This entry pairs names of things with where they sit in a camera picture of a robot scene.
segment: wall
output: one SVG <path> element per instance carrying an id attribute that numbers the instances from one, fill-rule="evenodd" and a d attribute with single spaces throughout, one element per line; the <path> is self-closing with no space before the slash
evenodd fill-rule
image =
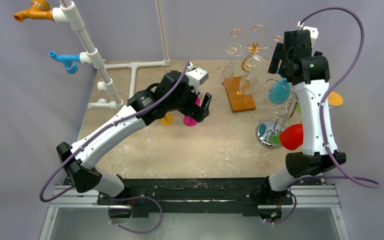
<path id="1" fill-rule="evenodd" d="M 347 154 L 344 167 L 349 173 L 382 184 L 369 189 L 338 180 L 337 191 L 350 238 L 384 239 L 384 2 L 331 0 L 329 6 L 353 10 L 365 27 L 360 60 L 336 90 L 345 101 L 331 111 L 336 142 Z M 306 23 L 318 28 L 316 49 L 328 58 L 331 80 L 337 81 L 357 53 L 357 23 L 340 11 L 321 13 L 318 20 Z"/>
<path id="2" fill-rule="evenodd" d="M 69 26 L 13 19 L 29 6 L 0 1 L 0 239 L 39 238 L 48 206 L 39 191 L 59 165 L 55 147 L 77 138 L 95 76 L 85 66 L 68 75 L 48 57 L 83 46 Z"/>
<path id="3" fill-rule="evenodd" d="M 272 46 L 272 36 L 293 29 L 299 18 L 324 7 L 327 1 L 161 0 L 168 53 L 177 60 L 227 59 L 227 43 L 246 44 L 242 35 L 233 38 L 230 31 L 242 28 L 251 41 L 257 41 L 261 33 L 252 32 L 257 24 L 267 26 L 263 45 Z M 154 0 L 84 0 L 77 7 L 104 59 L 164 58 Z"/>

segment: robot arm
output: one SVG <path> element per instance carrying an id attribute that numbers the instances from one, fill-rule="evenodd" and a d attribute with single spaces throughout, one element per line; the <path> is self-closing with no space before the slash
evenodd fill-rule
<path id="1" fill-rule="evenodd" d="M 335 166 L 326 147 L 334 153 L 339 164 L 346 161 L 346 155 L 338 152 L 332 132 L 328 107 L 323 107 L 325 126 L 320 121 L 320 104 L 328 106 L 328 100 L 321 102 L 329 88 L 329 63 L 321 52 L 312 56 L 312 46 L 318 36 L 313 27 L 303 27 L 284 33 L 284 43 L 278 43 L 273 53 L 268 72 L 279 74 L 295 87 L 301 106 L 303 125 L 302 152 L 288 153 L 286 166 L 271 175 L 268 182 L 271 191 L 284 191 L 287 186 L 306 175 L 318 175 Z M 322 131 L 326 129 L 329 146 L 325 146 Z"/>
<path id="2" fill-rule="evenodd" d="M 96 168 L 96 164 L 125 138 L 150 125 L 153 121 L 163 118 L 167 112 L 179 111 L 199 123 L 210 114 L 211 94 L 205 94 L 201 106 L 195 104 L 200 94 L 200 86 L 208 79 L 208 72 L 202 68 L 194 68 L 192 64 L 189 65 L 189 70 L 174 91 L 154 108 L 121 123 L 116 122 L 146 109 L 161 99 L 179 79 L 180 72 L 166 73 L 160 83 L 151 84 L 145 90 L 135 93 L 127 101 L 127 105 L 87 137 L 71 145 L 65 142 L 58 145 L 56 150 L 61 162 L 72 154 L 72 150 L 80 149 L 75 158 L 64 167 L 79 193 L 94 189 L 111 197 L 118 196 L 126 188 L 123 178 Z M 83 148 L 84 143 L 97 133 L 100 133 L 99 136 Z"/>

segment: beige tabletop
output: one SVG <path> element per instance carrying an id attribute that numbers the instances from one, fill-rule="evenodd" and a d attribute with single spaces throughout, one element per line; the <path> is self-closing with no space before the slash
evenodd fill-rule
<path id="1" fill-rule="evenodd" d="M 158 121 L 153 122 L 109 151 L 98 167 L 126 178 L 232 178 L 265 177 L 285 165 L 288 150 L 283 147 L 267 149 L 255 137 L 260 122 L 277 117 L 264 83 L 269 78 L 279 77 L 267 73 L 268 63 L 255 71 L 259 80 L 252 94 L 256 109 L 238 113 L 232 113 L 226 89 L 220 80 L 228 61 L 193 60 L 192 63 L 208 71 L 209 79 L 201 86 L 200 96 L 203 97 L 206 92 L 212 94 L 210 115 L 196 126 L 188 127 L 184 125 L 181 113 L 172 112 L 172 125 L 161 126 Z M 239 63 L 235 61 L 235 76 L 243 74 Z M 171 70 L 181 72 L 184 64 L 183 60 L 172 60 L 168 67 L 139 68 L 135 90 L 144 90 L 152 83 L 159 83 L 164 74 Z M 111 69 L 108 72 L 126 103 L 131 70 Z M 100 98 L 113 100 L 108 93 L 98 91 L 97 82 L 101 80 L 98 74 L 90 103 Z M 79 138 L 89 135 L 115 114 L 115 110 L 108 108 L 88 108 Z M 300 120 L 301 116 L 295 114 L 286 126 L 299 123 Z"/>

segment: wine glass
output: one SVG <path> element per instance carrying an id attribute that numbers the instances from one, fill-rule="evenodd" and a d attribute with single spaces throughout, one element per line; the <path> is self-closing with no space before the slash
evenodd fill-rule
<path id="1" fill-rule="evenodd" d="M 232 84 L 234 71 L 233 71 L 233 57 L 240 56 L 244 52 L 244 48 L 239 43 L 231 42 L 226 45 L 226 52 L 230 55 L 229 63 L 224 67 L 221 72 L 221 85 L 228 87 Z"/>
<path id="2" fill-rule="evenodd" d="M 259 54 L 253 54 L 245 60 L 245 63 L 248 67 L 251 67 L 251 70 L 242 75 L 239 83 L 239 91 L 243 95 L 250 95 L 256 88 L 258 80 L 256 74 L 254 73 L 254 69 L 264 66 L 266 60 Z"/>

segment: metal frame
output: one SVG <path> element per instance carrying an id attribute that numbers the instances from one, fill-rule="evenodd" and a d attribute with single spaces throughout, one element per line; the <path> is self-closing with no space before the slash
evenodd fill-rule
<path id="1" fill-rule="evenodd" d="M 67 186 L 54 186 L 53 195 L 65 190 Z M 340 240 L 350 240 L 342 215 L 341 204 L 337 189 L 334 185 L 293 186 L 291 192 L 296 196 L 297 208 L 330 208 Z M 40 240 L 50 240 L 54 230 L 55 220 L 60 208 L 107 208 L 129 209 L 128 205 L 98 205 L 99 192 L 90 190 L 78 193 L 75 189 L 49 203 L 45 223 L 43 225 Z M 259 209 L 273 209 L 275 205 L 259 205 Z M 282 208 L 292 208 L 292 205 L 282 205 Z"/>

